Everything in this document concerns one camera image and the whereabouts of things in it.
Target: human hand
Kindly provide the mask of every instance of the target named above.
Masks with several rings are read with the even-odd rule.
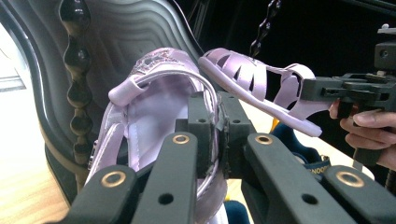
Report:
[[[329,109],[330,117],[337,118],[339,101]],[[396,170],[396,113],[371,110],[341,119],[340,126],[349,134],[346,142],[354,148],[384,149],[377,164]]]

